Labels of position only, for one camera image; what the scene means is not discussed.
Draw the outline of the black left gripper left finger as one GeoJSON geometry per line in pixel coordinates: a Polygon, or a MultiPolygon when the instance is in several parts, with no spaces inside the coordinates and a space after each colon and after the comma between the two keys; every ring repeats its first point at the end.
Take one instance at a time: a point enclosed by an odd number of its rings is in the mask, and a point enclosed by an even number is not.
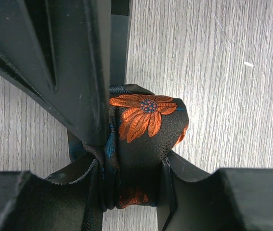
{"type": "Polygon", "coordinates": [[[98,162],[86,154],[42,179],[0,172],[0,231],[99,231],[98,162]]]}

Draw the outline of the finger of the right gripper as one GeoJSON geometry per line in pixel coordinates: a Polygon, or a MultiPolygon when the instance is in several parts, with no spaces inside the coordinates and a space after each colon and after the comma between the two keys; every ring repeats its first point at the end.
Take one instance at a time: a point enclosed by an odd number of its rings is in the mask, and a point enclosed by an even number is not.
{"type": "Polygon", "coordinates": [[[123,85],[125,83],[131,6],[131,0],[111,1],[111,85],[123,85]]]}
{"type": "Polygon", "coordinates": [[[87,145],[107,139],[111,1],[0,0],[0,75],[87,145]]]}

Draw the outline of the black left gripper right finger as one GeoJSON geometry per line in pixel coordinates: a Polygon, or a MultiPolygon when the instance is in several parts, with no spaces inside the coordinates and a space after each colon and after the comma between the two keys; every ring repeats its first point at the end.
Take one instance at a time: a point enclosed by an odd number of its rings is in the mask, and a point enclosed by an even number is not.
{"type": "Polygon", "coordinates": [[[273,169],[209,174],[170,152],[156,210],[161,231],[273,231],[273,169]]]}

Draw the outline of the black orange floral tie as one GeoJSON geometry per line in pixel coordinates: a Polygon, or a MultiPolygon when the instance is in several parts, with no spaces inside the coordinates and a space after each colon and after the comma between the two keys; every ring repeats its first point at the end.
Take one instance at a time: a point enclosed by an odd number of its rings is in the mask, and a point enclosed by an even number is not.
{"type": "Polygon", "coordinates": [[[155,206],[162,161],[188,128],[185,104],[135,84],[112,85],[108,116],[104,147],[85,145],[68,132],[71,161],[86,154],[97,159],[102,210],[155,206]]]}

